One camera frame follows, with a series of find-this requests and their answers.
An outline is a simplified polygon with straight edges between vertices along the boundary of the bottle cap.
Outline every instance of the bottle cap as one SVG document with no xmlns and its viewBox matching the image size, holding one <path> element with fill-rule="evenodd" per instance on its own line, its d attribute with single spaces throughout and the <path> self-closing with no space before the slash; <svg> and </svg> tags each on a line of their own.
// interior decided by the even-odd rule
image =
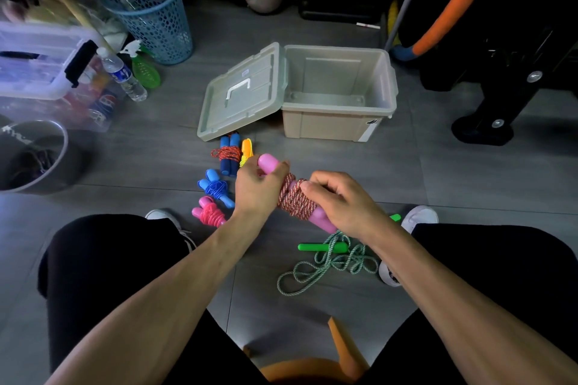
<svg viewBox="0 0 578 385">
<path fill-rule="evenodd" d="M 106 58 L 106 57 L 108 57 L 108 55 L 110 55 L 110 51 L 107 48 L 98 48 L 97 49 L 97 55 L 99 57 Z"/>
</svg>

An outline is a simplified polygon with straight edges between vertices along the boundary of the blue waste basket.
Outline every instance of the blue waste basket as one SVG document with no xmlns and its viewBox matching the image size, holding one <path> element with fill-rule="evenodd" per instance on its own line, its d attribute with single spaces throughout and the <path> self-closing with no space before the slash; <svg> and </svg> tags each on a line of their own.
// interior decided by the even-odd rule
<svg viewBox="0 0 578 385">
<path fill-rule="evenodd" d="M 101 0 L 102 5 L 141 40 L 161 64 L 177 64 L 192 54 L 191 30 L 183 0 Z"/>
</svg>

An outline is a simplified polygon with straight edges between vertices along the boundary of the water bottle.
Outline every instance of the water bottle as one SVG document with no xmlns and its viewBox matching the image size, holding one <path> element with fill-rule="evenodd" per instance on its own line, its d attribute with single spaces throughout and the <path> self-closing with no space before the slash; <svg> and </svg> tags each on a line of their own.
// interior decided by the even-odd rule
<svg viewBox="0 0 578 385">
<path fill-rule="evenodd" d="M 146 89 L 119 57 L 108 48 L 98 48 L 97 54 L 102 60 L 102 67 L 112 76 L 113 80 L 120 84 L 130 99 L 141 102 L 147 98 Z"/>
</svg>

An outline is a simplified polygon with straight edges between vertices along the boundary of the white label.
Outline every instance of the white label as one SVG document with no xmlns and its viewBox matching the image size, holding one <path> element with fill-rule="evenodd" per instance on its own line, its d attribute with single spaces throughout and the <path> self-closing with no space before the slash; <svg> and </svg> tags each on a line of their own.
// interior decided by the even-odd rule
<svg viewBox="0 0 578 385">
<path fill-rule="evenodd" d="M 373 120 L 370 120 L 369 122 L 366 122 L 367 129 L 365 130 L 365 132 L 363 134 L 361 134 L 361 137 L 359 138 L 358 142 L 366 142 L 367 140 L 369 140 L 369 137 L 375 131 L 375 128 L 378 127 L 380 122 L 381 122 L 381 119 L 373 119 Z"/>
</svg>

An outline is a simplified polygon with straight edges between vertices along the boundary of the cloth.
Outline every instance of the cloth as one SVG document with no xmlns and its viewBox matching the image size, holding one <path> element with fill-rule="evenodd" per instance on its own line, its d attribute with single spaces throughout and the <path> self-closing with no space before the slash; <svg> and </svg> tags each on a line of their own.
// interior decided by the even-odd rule
<svg viewBox="0 0 578 385">
<path fill-rule="evenodd" d="M 564 243 L 515 226 L 418 224 L 413 236 L 474 288 L 578 359 L 578 261 Z M 188 247 L 168 219 L 102 214 L 59 230 L 38 275 L 47 300 L 51 370 L 115 307 L 186 255 Z M 219 383 L 267 383 L 207 311 L 164 383 L 191 383 L 199 368 L 202 377 Z M 417 310 L 358 383 L 432 379 L 465 383 Z"/>
</svg>

